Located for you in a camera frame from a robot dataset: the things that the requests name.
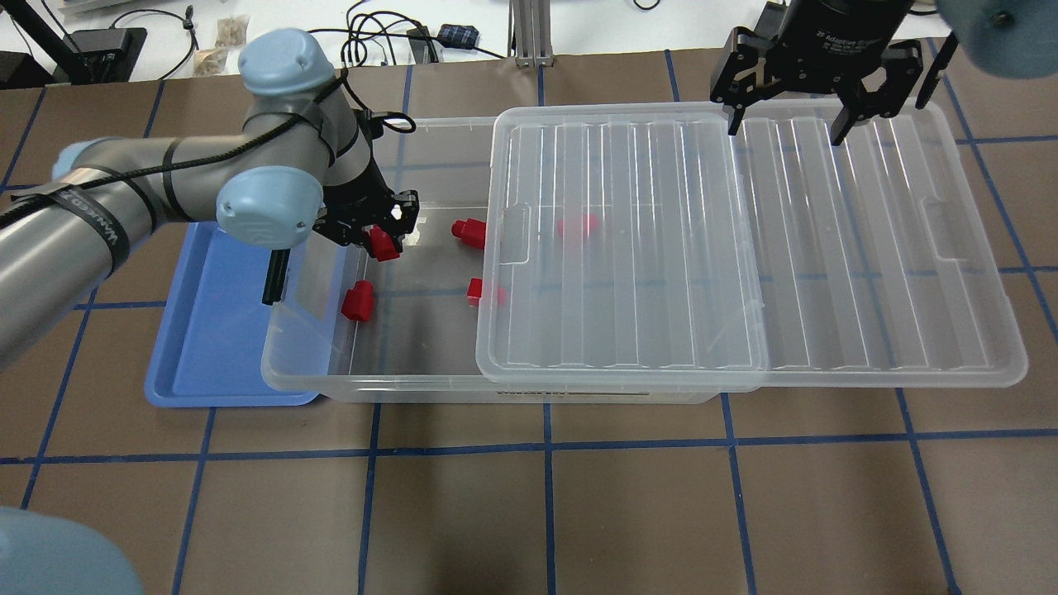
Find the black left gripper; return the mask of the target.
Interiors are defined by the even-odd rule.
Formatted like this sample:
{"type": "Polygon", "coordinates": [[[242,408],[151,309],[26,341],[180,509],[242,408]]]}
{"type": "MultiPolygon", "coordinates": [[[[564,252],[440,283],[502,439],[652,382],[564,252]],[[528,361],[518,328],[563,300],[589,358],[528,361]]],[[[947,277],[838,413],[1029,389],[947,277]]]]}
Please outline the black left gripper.
{"type": "Polygon", "coordinates": [[[312,230],[343,247],[369,249],[368,230],[381,226],[402,253],[405,240],[415,232],[419,211],[417,191],[397,193],[373,179],[352,181],[322,190],[322,208],[312,230]]]}

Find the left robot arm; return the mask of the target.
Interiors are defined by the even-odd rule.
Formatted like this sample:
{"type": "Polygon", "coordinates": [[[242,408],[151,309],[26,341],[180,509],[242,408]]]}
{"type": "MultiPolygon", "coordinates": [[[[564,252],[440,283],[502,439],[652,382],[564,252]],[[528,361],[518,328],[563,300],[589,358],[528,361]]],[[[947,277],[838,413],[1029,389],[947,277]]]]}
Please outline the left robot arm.
{"type": "Polygon", "coordinates": [[[393,260],[415,230],[416,191],[391,190],[373,143],[393,112],[349,102],[309,31],[269,31],[241,51],[253,104],[238,136],[99,138],[65,148],[45,184],[2,211],[1,357],[10,368],[148,238],[215,222],[269,251],[312,235],[393,260]]]}

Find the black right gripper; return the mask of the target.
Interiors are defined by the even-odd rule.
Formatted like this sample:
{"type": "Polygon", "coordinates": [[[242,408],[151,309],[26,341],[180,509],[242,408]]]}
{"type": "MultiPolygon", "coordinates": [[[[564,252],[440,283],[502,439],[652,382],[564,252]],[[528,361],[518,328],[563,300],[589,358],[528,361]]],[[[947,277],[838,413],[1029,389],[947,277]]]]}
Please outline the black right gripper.
{"type": "Polygon", "coordinates": [[[911,1],[787,1],[774,40],[752,29],[731,30],[710,80],[710,100],[726,105],[728,136],[737,136],[746,109],[782,92],[836,95],[831,146],[851,129],[899,108],[922,76],[922,42],[894,41],[911,1]]]}

